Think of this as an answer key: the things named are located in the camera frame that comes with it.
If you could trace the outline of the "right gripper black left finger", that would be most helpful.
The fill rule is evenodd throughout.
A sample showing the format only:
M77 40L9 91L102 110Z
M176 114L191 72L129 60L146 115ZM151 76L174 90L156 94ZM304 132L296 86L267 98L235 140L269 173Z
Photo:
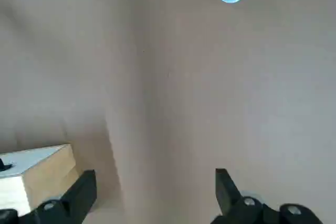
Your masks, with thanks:
M15 209L1 209L1 223L83 223L96 199L96 172L86 170L61 198L48 200L23 216Z

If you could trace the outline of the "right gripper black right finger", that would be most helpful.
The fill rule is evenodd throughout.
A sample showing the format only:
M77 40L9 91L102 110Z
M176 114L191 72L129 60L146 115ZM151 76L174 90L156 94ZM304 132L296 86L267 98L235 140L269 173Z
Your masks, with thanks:
M241 224L318 224L322 221L300 204L283 204L274 210L252 196L242 196L228 171L215 169L215 193L222 212L212 223Z

